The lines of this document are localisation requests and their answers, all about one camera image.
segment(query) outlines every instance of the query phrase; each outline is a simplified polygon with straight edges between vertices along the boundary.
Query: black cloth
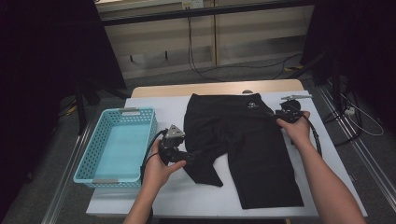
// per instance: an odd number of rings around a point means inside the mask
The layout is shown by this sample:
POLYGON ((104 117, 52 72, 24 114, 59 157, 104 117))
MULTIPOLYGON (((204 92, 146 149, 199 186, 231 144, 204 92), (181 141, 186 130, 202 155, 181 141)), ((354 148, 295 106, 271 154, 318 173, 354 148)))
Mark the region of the black cloth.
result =
POLYGON ((201 151, 184 166, 195 183, 221 187, 213 163, 228 153, 243 209, 303 206, 283 135, 259 94, 193 94, 184 118, 187 151, 201 151))

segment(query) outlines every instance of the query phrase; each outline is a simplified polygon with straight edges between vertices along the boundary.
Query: person's left hand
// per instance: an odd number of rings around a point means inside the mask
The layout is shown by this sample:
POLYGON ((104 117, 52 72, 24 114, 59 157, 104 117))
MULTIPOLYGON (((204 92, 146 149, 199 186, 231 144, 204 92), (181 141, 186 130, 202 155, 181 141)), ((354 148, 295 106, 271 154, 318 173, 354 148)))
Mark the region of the person's left hand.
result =
MULTIPOLYGON (((160 140, 155 140, 151 148, 151 155, 159 151, 159 144, 160 140)), ((186 165, 185 161, 178 161, 167 166, 163 164, 159 154, 152 156, 146 164, 142 188, 159 190, 168 181, 169 176, 184 165, 186 165)))

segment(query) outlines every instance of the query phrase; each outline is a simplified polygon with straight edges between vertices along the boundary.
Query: black shorts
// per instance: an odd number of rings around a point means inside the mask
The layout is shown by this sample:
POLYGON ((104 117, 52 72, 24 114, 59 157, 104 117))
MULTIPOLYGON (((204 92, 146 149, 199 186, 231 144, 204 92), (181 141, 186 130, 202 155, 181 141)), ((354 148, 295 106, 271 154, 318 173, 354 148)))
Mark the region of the black shorts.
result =
POLYGON ((243 209, 303 206, 294 170, 273 111, 259 94, 192 95, 184 118, 187 151, 201 151, 184 167, 195 183, 222 186, 213 167, 228 153, 243 209))

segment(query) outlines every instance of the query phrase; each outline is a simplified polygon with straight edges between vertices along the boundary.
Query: blue plastic basket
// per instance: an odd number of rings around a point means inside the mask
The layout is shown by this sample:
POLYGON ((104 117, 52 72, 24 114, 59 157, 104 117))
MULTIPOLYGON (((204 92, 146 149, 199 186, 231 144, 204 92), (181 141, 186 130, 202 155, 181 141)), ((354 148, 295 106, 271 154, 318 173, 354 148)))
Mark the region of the blue plastic basket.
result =
POLYGON ((74 181, 90 188, 140 188, 140 166, 156 132, 152 107, 103 111, 74 181))

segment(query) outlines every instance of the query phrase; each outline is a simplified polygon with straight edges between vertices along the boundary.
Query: white table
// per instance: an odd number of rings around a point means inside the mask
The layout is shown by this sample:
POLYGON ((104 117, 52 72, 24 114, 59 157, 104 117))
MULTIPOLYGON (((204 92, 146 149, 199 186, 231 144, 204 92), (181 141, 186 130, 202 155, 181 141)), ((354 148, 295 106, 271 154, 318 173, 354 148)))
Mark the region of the white table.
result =
MULTIPOLYGON (((261 93, 264 102, 273 110, 280 108, 281 97, 292 94, 309 94, 307 91, 279 91, 261 93)), ((190 96, 166 96, 131 98, 125 107, 153 106, 158 120, 158 130, 169 128, 171 124, 183 127, 183 119, 190 96)), ((311 99, 299 100, 302 110, 311 112, 311 122, 318 131, 322 146, 323 159, 332 170, 344 181, 356 198, 364 216, 367 213, 354 189, 349 176, 341 162, 318 111, 311 99)), ((227 155, 219 157, 214 167, 219 174, 223 187, 197 185, 183 169, 171 175, 168 183, 161 189, 154 205, 155 217, 222 217, 222 218, 285 218, 285 217, 317 217, 318 212, 313 203, 304 167, 298 151, 290 144, 289 137, 284 134, 291 163, 295 171, 297 185, 303 197, 304 207, 281 207, 248 209, 241 208, 238 195, 228 168, 227 155)), ((96 189, 92 195, 87 214, 100 217, 126 216, 137 191, 132 189, 96 189)))

